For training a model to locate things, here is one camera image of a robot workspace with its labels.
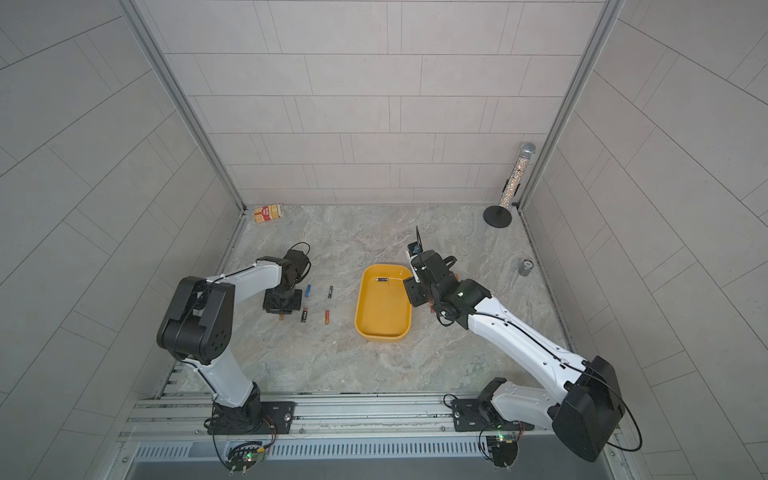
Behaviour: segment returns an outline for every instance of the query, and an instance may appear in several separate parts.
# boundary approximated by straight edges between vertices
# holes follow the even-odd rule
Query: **wall tile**
[[[653,390],[696,478],[760,479],[739,436],[698,373],[662,383]],[[712,431],[718,432],[717,437],[708,433]],[[717,449],[717,455],[712,455],[713,449]]]
[[[338,134],[262,134],[273,164],[342,164]]]
[[[83,52],[83,55],[85,55],[93,68],[96,69],[99,76],[102,80],[104,80],[104,83],[107,84],[112,93],[117,93],[121,88],[123,88],[123,84],[120,82],[120,80],[118,80],[117,75],[114,74],[107,61],[104,60],[104,57],[101,56],[101,53],[99,52],[98,48],[96,48],[96,45],[94,45],[94,42],[92,42],[88,37],[87,32],[81,33],[77,37],[74,37],[72,40],[74,40],[74,43],[78,44],[78,47]]]
[[[261,158],[250,134],[211,134],[208,137],[225,165],[270,163],[269,158]]]
[[[389,97],[389,132],[400,132],[400,97]]]
[[[639,29],[727,78],[765,34],[765,18],[768,5],[760,0],[653,2]]]
[[[266,53],[251,2],[146,0],[170,53]]]
[[[590,75],[576,111],[622,167],[640,149],[654,124],[600,75]]]
[[[116,416],[150,352],[168,300],[151,288],[141,294],[131,316],[78,400],[77,408]]]
[[[174,238],[150,214],[141,216],[75,310],[120,330]]]
[[[568,225],[552,240],[552,246],[584,318],[590,319],[597,315],[608,302]]]
[[[688,354],[683,351],[645,367],[643,374],[645,374],[648,384],[654,386],[695,371],[696,366],[690,361]]]
[[[549,266],[555,262],[558,257],[555,255],[552,243],[549,241],[547,230],[544,229],[544,224],[541,223],[538,211],[532,204],[525,209],[523,215],[528,225],[528,231],[531,233],[531,243],[534,245],[539,260],[541,261],[541,267],[544,271],[548,272]]]
[[[142,141],[78,205],[88,219],[122,241],[172,173]]]
[[[559,97],[503,97],[498,99],[493,133],[545,134],[558,113]]]
[[[174,156],[176,163],[182,165],[197,148],[197,144],[189,133],[187,125],[178,112],[174,112],[155,131],[163,145]]]
[[[179,227],[170,219],[168,214],[160,208],[160,205],[152,202],[147,208],[147,212],[152,215],[152,217],[154,217],[154,219],[157,220],[157,222],[162,225],[172,237],[176,237],[176,235],[179,234]]]
[[[7,318],[15,320],[0,339],[0,391],[11,392],[107,258],[60,224],[0,286]]]
[[[589,265],[640,367],[683,350],[616,237],[605,242],[589,260]]]
[[[315,175],[319,188],[389,187],[389,165],[315,165]]]
[[[400,187],[465,187],[468,165],[413,164],[400,171]]]
[[[768,472],[768,442],[750,443],[745,447],[752,455],[752,460],[757,464],[757,468],[761,472]]]
[[[649,453],[643,457],[650,473],[654,475],[692,475],[694,473],[682,450]]]
[[[99,0],[44,0],[35,8],[24,0],[8,0],[0,5],[0,28],[31,55],[119,16],[113,4]]]
[[[181,227],[215,175],[208,160],[197,150],[165,184],[154,201]]]
[[[47,148],[41,147],[0,177],[0,279],[11,274],[90,188]]]
[[[269,53],[282,53],[283,49],[280,47],[280,39],[277,37],[275,22],[272,21],[270,3],[253,2],[253,6],[256,8],[256,14],[259,17],[259,26],[264,35],[267,51]]]
[[[384,2],[271,2],[283,53],[387,53]]]
[[[99,228],[98,225],[91,222],[78,209],[70,212],[64,219],[64,222],[77,230],[80,235],[89,239],[96,247],[101,248],[107,255],[111,255],[118,248],[118,242]]]
[[[310,95],[302,55],[198,54],[214,95]]]
[[[574,112],[558,140],[558,149],[580,181],[584,181],[603,152],[603,144]]]
[[[157,268],[157,275],[170,285],[177,285],[188,276],[197,257],[205,246],[214,223],[210,222],[200,208],[192,210],[181,232],[168,249]]]
[[[723,287],[723,293],[750,324],[763,343],[768,343],[768,263]]]
[[[429,3],[402,5],[402,53],[494,55],[508,10],[519,18],[521,5]]]
[[[153,344],[152,350],[144,361],[144,365],[141,367],[141,371],[131,387],[131,391],[140,392],[146,396],[158,395],[162,392],[165,386],[165,379],[175,363],[176,359],[170,356],[166,349]]]
[[[121,18],[90,30],[88,37],[123,85],[150,69],[144,53]]]
[[[661,265],[656,267],[643,278],[645,285],[651,293],[659,289],[660,286],[672,280],[686,268],[696,263],[696,257],[687,247],[680,248],[671,257],[666,259]]]
[[[0,406],[3,432],[14,439],[3,445],[4,475],[30,477],[40,462],[40,449],[53,442],[106,352],[74,333],[56,331]]]
[[[768,105],[692,61],[678,58],[643,110],[736,197],[768,178]]]
[[[768,367],[768,349],[699,264],[656,290],[654,298],[741,440],[765,442],[768,387],[754,379]]]
[[[208,82],[203,76],[200,66],[197,64],[195,55],[191,53],[166,54],[165,59],[185,94],[211,94]]]
[[[418,95],[421,63],[418,55],[306,56],[315,95]]]
[[[594,181],[597,180],[598,175],[600,175],[600,172],[603,171],[605,168],[605,165],[607,165],[608,161],[613,158],[611,155],[611,152],[608,151],[607,148],[604,148],[603,151],[600,153],[600,156],[598,159],[594,162],[594,165],[592,165],[592,168],[589,169],[589,173],[587,176],[583,179],[581,182],[582,185],[584,185],[584,188],[589,190],[592,188],[592,185],[594,184]]]
[[[306,132],[389,131],[387,97],[296,97],[296,104]]]
[[[680,54],[670,48],[664,52],[664,55],[661,55],[661,60],[656,64],[656,68],[650,73],[650,77],[648,77],[643,84],[640,93],[637,94],[637,97],[632,101],[635,107],[640,108],[641,110],[645,108],[650,97],[656,92],[656,89],[659,88],[659,84],[664,80],[664,77],[667,76],[667,73],[679,56]]]
[[[112,345],[114,338],[118,335],[114,330],[108,329],[99,322],[94,322],[74,310],[67,315],[67,318],[61,324],[61,328],[69,330],[72,333],[87,338],[90,341],[96,342],[107,348]]]
[[[332,188],[299,189],[275,188],[259,190],[263,204],[333,205],[336,198]]]
[[[589,243],[587,243],[587,246],[584,247],[583,253],[584,258],[587,260],[591,259],[592,256],[600,249],[600,247],[603,246],[603,243],[605,243],[614,233],[611,231],[611,228],[606,223],[598,232],[597,235],[594,236],[592,240],[589,240]]]
[[[521,142],[520,134],[447,134],[442,163],[511,165]]]
[[[581,59],[578,55],[533,55],[520,89],[524,97],[565,95]]]
[[[154,103],[160,108],[160,112],[163,116],[167,117],[176,111],[176,105],[174,105],[173,101],[168,96],[165,87],[160,83],[160,79],[157,77],[154,70],[150,70],[141,75],[141,83],[143,83],[147,91],[149,91],[149,95],[152,96],[152,100],[154,100]]]
[[[231,168],[242,188],[308,188],[301,165],[232,165]]]
[[[602,5],[526,3],[512,54],[581,55]]]
[[[336,188],[333,190],[339,205],[412,204],[412,188]]]
[[[48,146],[95,187],[165,116],[140,81],[67,127]]]
[[[414,188],[414,204],[485,204],[485,188]]]
[[[608,161],[589,194],[640,276],[648,275],[683,246],[616,160]]]
[[[580,250],[583,250],[600,232],[605,220],[568,165],[563,167],[555,181],[552,194],[571,226]]]
[[[529,61],[526,55],[425,55],[421,94],[517,95]]]
[[[718,285],[768,260],[765,224],[661,130],[627,172]]]
[[[0,145],[17,159],[111,95],[73,41],[3,68],[0,84]]]
[[[402,53],[402,2],[387,2],[387,53]]]
[[[434,146],[434,134],[352,134],[356,164],[429,164]]]
[[[627,402],[640,424],[643,432],[643,453],[665,452],[677,450],[675,435],[670,424],[664,418],[659,402],[645,381],[643,371],[637,364],[632,348],[624,338],[622,328],[613,322],[594,335],[600,356],[605,358],[616,369],[619,378],[621,396]]]
[[[91,435],[107,435],[112,422],[114,422],[114,417],[108,415],[72,409],[61,429],[70,432],[90,433]]]
[[[744,197],[743,203],[758,217],[768,212],[768,180]]]
[[[403,97],[400,127],[404,132],[476,133],[484,107],[483,97]]]
[[[555,303],[564,317],[568,332],[571,334],[573,350],[584,358],[594,358],[598,354],[598,348],[594,345],[594,340],[589,334],[587,324],[584,322],[584,317],[581,315],[578,304],[576,304],[576,299],[565,279],[559,261],[553,262],[547,270],[547,275]]]
[[[293,130],[281,97],[196,97],[215,134]]]
[[[547,233],[550,233],[558,222],[558,218],[562,217],[562,212],[560,207],[558,207],[558,203],[554,200],[549,187],[539,183],[531,196],[531,204],[536,206],[544,229]]]
[[[667,47],[624,22],[616,22],[594,70],[634,100]]]

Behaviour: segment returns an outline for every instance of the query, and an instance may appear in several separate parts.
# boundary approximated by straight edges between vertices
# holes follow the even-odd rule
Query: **marble floor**
[[[360,278],[373,263],[407,265],[406,245],[419,226],[424,247],[458,259],[460,279],[477,280],[518,318],[564,344],[549,294],[536,266],[519,276],[524,258],[533,259],[522,222],[495,229],[482,219],[484,207],[286,206],[285,216],[249,222],[227,265],[234,271],[266,255],[282,257],[296,242],[312,245],[312,270],[299,285],[310,297],[306,323],[300,314],[265,313],[263,294],[235,306],[232,347],[243,371],[263,392],[469,392],[496,376],[537,386],[501,350],[458,324],[437,323],[429,305],[413,310],[412,327],[397,343],[369,342],[355,330]],[[333,285],[333,298],[328,287]],[[330,323],[325,324],[325,311]],[[177,391],[203,391],[202,380],[185,370]]]

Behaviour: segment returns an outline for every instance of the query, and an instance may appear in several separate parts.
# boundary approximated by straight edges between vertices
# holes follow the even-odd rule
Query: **black mounting plate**
[[[480,402],[477,399],[453,399],[451,401],[451,410],[453,414],[453,428],[457,432],[494,432],[495,429],[485,426],[483,418],[480,416],[478,407]],[[530,432],[535,427],[530,423],[523,422],[525,431]],[[520,422],[505,422],[498,430],[504,432],[513,432],[520,430]]]

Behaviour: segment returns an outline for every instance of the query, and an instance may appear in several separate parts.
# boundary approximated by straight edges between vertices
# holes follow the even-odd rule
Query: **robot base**
[[[214,414],[206,422],[208,435],[269,435],[270,425],[264,421],[269,416],[278,434],[285,435],[293,422],[295,402],[264,402],[260,400],[259,387],[253,391],[241,407],[231,408],[214,402]]]
[[[282,298],[281,295],[274,293],[274,288],[267,289],[264,292],[264,303],[262,307],[267,313],[292,313],[301,310],[301,290],[295,289],[293,295],[288,298]]]

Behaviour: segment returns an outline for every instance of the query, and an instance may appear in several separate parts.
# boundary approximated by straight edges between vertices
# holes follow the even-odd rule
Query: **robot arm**
[[[411,304],[430,302],[443,326],[458,323],[487,339],[544,387],[528,389],[495,379],[476,402],[485,424],[550,426],[573,453],[594,462],[624,415],[613,366],[599,356],[588,362],[552,342],[474,280],[459,282],[450,270],[456,258],[424,251],[418,229],[416,237],[408,245],[414,276],[403,282]]]

